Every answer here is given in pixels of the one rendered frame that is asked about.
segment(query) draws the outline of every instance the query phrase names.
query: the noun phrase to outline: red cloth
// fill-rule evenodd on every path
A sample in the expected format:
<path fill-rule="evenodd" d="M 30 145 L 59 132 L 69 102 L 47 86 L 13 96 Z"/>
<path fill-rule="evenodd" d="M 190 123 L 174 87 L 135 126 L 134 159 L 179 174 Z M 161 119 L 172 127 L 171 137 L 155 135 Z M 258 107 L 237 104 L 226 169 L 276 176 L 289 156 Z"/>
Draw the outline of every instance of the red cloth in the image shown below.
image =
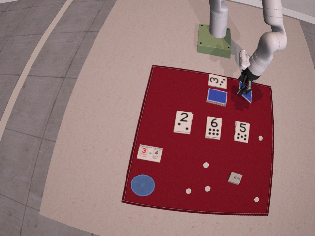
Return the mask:
<path fill-rule="evenodd" d="M 192 213 L 268 215 L 274 142 L 271 87 L 252 83 L 249 103 L 237 95 L 238 80 L 228 77 L 227 89 L 212 87 L 227 91 L 224 107 L 206 102 L 208 78 L 204 72 L 152 66 L 122 202 Z M 176 111 L 194 114 L 190 135 L 173 132 Z M 205 138 L 207 116 L 222 118 L 220 140 Z M 236 121 L 250 124 L 248 143 L 234 141 Z M 137 159 L 140 144 L 163 148 L 161 162 Z M 243 175 L 239 185 L 228 182 L 231 172 Z M 130 186 L 140 174 L 155 182 L 145 197 Z"/>

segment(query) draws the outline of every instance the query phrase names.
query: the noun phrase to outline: blue circle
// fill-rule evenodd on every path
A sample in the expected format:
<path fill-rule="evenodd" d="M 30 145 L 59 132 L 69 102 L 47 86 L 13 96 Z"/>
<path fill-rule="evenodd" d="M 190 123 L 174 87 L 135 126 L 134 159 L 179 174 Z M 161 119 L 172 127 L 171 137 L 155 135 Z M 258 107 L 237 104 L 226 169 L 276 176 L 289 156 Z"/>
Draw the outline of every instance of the blue circle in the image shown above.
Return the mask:
<path fill-rule="evenodd" d="M 131 189 L 141 197 L 150 195 L 154 190 L 153 179 L 148 175 L 138 175 L 131 181 Z"/>

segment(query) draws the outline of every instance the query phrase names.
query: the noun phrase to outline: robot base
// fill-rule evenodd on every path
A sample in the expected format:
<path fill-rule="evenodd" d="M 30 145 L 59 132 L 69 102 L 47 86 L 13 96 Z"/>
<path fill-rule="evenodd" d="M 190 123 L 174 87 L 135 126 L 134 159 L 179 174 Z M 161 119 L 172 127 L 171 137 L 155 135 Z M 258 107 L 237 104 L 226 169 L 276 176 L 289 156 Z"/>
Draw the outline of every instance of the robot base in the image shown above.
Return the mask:
<path fill-rule="evenodd" d="M 232 52 L 231 29 L 226 29 L 224 38 L 214 38 L 209 33 L 209 25 L 199 24 L 197 52 L 230 58 Z"/>

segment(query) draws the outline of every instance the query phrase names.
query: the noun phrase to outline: beige table top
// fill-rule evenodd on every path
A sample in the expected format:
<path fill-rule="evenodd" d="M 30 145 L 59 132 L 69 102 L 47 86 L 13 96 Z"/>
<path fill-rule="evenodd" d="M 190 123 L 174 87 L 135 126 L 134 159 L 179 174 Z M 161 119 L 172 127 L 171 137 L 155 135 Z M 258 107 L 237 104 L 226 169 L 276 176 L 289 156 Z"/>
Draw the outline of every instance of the beige table top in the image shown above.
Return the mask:
<path fill-rule="evenodd" d="M 117 0 L 72 92 L 40 214 L 99 235 L 314 235 L 315 72 L 299 21 L 283 17 L 287 48 L 258 83 L 272 87 L 274 170 L 269 216 L 205 215 L 121 203 L 152 65 L 238 78 L 271 31 L 262 9 L 226 2 L 230 59 L 197 53 L 207 0 Z"/>

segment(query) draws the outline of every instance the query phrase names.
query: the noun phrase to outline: floor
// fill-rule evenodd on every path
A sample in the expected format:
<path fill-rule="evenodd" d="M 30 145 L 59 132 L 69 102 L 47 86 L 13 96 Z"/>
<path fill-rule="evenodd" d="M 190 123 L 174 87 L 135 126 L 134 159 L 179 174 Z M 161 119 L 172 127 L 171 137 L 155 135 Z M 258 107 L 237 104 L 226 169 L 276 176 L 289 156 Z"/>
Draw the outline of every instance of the floor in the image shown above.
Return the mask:
<path fill-rule="evenodd" d="M 0 4 L 0 118 L 36 45 L 66 0 Z M 93 236 L 39 215 L 61 121 L 116 0 L 74 0 L 44 44 L 0 142 L 0 235 Z M 315 25 L 300 21 L 315 66 Z"/>

